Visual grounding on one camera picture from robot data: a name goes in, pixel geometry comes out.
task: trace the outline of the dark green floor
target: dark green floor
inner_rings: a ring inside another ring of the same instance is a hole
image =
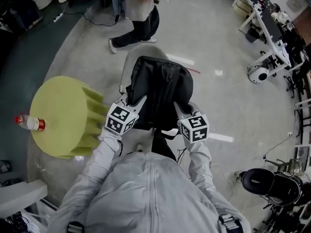
[[[66,12],[85,12],[94,1],[78,0]],[[0,159],[10,160],[22,179],[26,179],[29,131],[14,123],[14,115],[29,112],[56,53],[82,16],[64,15],[54,23],[64,7],[53,1],[41,11],[44,19],[18,38],[0,73]]]

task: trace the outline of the black pants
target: black pants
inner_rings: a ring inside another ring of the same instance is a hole
[[[132,21],[134,25],[133,31],[112,38],[112,45],[115,48],[121,48],[139,41],[148,41],[156,33],[159,22],[159,12],[155,6],[145,21]]]
[[[166,139],[161,135],[161,130],[155,131],[151,152],[164,155],[176,161],[176,157],[167,145]]]

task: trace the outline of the white marker cube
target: white marker cube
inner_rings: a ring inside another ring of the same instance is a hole
[[[180,133],[190,142],[203,141],[208,138],[209,123],[206,115],[179,120]]]
[[[138,114],[113,103],[107,114],[105,127],[122,135],[133,127],[138,118]]]

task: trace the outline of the trash bin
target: trash bin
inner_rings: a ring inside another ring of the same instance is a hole
[[[256,41],[257,39],[259,39],[259,33],[258,33],[255,29],[250,28],[250,29],[248,30],[248,32],[246,33],[245,38],[246,38],[249,42],[253,43],[253,42]]]

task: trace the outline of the water bottle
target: water bottle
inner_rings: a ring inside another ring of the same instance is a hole
[[[45,120],[29,115],[24,115],[23,113],[20,113],[15,117],[15,123],[27,130],[43,131],[46,128]]]

